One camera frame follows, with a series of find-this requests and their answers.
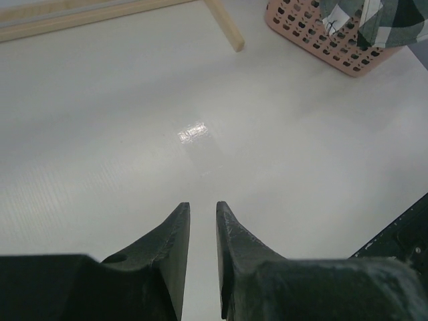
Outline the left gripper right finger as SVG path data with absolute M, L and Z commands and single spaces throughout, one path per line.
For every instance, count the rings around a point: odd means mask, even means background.
M 396 259 L 287 259 L 260 241 L 229 205 L 216 207 L 224 320 L 426 320 L 417 273 Z

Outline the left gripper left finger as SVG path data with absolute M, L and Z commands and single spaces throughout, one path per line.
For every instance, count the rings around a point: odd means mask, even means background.
M 180 320 L 190 235 L 181 203 L 156 228 L 96 261 L 84 254 L 1 258 L 2 320 Z

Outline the black white checkered shirt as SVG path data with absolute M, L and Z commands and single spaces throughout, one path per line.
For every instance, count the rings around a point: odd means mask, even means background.
M 392 48 L 427 40 L 425 0 L 321 1 L 322 22 L 329 35 L 358 19 L 357 46 Z

